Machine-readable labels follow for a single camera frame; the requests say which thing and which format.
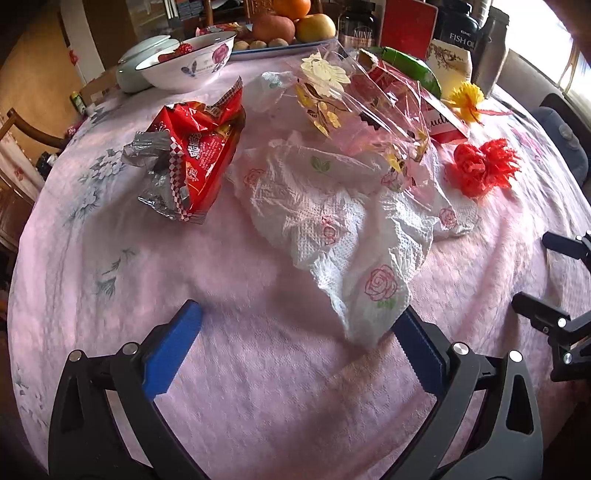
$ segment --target floral tablecloth pattern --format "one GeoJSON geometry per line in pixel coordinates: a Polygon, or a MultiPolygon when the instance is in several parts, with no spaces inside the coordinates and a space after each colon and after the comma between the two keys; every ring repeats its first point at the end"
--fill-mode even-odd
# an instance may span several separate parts
{"type": "MultiPolygon", "coordinates": [[[[9,298],[15,395],[43,464],[68,353],[115,353],[169,321],[188,298],[203,306],[203,329],[156,403],[212,479],[238,472],[257,480],[379,478],[425,419],[433,399],[395,338],[384,337],[371,351],[345,341],[329,299],[309,273],[257,234],[227,181],[205,225],[174,222],[137,201],[143,172],[121,163],[123,145],[162,105],[212,103],[239,75],[248,83],[262,72],[281,72],[281,62],[229,64],[202,92],[150,89],[115,98],[60,156],[22,235],[9,298]]],[[[539,125],[506,94],[496,94],[519,113],[485,118],[471,141],[507,137],[522,173],[512,190],[495,189],[481,201],[471,233],[433,244],[411,283],[413,306],[478,353],[502,356],[516,348],[524,354],[548,442],[583,390],[550,382],[545,336],[509,303],[525,290],[573,315],[590,309],[582,263],[545,252],[540,237],[547,230],[584,232],[591,207],[539,125]]],[[[265,125],[247,120],[243,135],[250,143],[264,133],[265,125]]],[[[450,212],[440,219],[455,222],[450,212]]],[[[332,234],[327,224],[327,241],[332,234]]],[[[389,279],[387,268],[377,269],[364,288],[385,298],[389,279]]],[[[465,423],[476,413],[471,409],[465,423]]],[[[460,429],[451,455],[468,432],[460,429]]],[[[142,458],[125,426],[122,435],[142,458]]]]}

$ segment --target apple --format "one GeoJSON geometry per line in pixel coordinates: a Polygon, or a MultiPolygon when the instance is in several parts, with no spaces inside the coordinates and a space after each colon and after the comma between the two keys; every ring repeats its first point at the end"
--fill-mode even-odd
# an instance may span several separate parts
{"type": "Polygon", "coordinates": [[[328,15],[306,15],[295,24],[295,37],[302,43],[328,40],[335,35],[335,23],[328,15]]]}

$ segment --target small round fruit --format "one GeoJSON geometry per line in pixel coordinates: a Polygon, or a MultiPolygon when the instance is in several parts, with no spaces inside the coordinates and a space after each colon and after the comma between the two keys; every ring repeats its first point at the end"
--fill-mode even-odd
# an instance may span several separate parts
{"type": "Polygon", "coordinates": [[[295,24],[295,37],[302,43],[328,40],[335,34],[335,23],[328,15],[308,15],[295,24]]]}
{"type": "Polygon", "coordinates": [[[244,40],[237,41],[234,44],[234,50],[236,50],[236,51],[248,50],[248,42],[245,42],[244,40]]]}
{"type": "Polygon", "coordinates": [[[296,34],[294,23],[287,17],[261,15],[252,21],[252,36],[256,40],[270,42],[273,38],[283,38],[291,43],[296,34]]]}
{"type": "Polygon", "coordinates": [[[288,47],[289,44],[283,40],[283,38],[273,38],[273,40],[271,40],[269,42],[269,46],[270,47],[288,47]]]}
{"type": "Polygon", "coordinates": [[[275,13],[292,20],[305,17],[310,7],[310,0],[273,0],[275,13]]]}
{"type": "Polygon", "coordinates": [[[257,50],[259,48],[266,48],[267,44],[261,40],[255,40],[251,43],[251,50],[257,50]]]}
{"type": "Polygon", "coordinates": [[[179,55],[186,55],[192,51],[193,47],[188,43],[181,43],[177,48],[174,49],[174,52],[178,53],[179,55]]]}

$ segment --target green leaf print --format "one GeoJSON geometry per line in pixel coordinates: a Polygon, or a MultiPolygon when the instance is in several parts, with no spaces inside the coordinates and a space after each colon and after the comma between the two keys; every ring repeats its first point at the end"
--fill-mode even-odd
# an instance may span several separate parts
{"type": "Polygon", "coordinates": [[[394,305],[396,305],[396,300],[394,300],[394,299],[380,300],[378,302],[378,308],[379,309],[389,309],[389,310],[392,310],[394,308],[394,305]]]}
{"type": "Polygon", "coordinates": [[[316,170],[318,173],[326,173],[330,170],[330,161],[329,160],[326,160],[323,162],[318,157],[312,157],[310,159],[310,162],[312,163],[312,168],[314,170],[316,170]]]}

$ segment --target red paper flower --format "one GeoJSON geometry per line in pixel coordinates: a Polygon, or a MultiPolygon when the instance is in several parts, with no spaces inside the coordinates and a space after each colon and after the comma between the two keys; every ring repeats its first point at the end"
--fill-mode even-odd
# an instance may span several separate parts
{"type": "Polygon", "coordinates": [[[387,265],[382,265],[371,272],[365,284],[365,293],[373,301],[381,301],[394,295],[397,288],[394,270],[387,265]]]}
{"type": "Polygon", "coordinates": [[[213,55],[212,55],[213,62],[214,63],[223,62],[223,59],[226,58],[228,50],[230,50],[230,49],[228,48],[228,46],[225,43],[223,45],[220,45],[218,48],[216,48],[216,51],[214,51],[213,55]]]}
{"type": "Polygon", "coordinates": [[[467,197],[478,199],[493,187],[511,188],[509,178],[519,171],[517,158],[506,138],[491,140],[480,148],[460,144],[453,153],[454,163],[446,164],[447,179],[467,197]]]}
{"type": "Polygon", "coordinates": [[[251,168],[248,173],[244,175],[244,185],[254,187],[264,173],[265,170],[260,168],[251,168]]]}

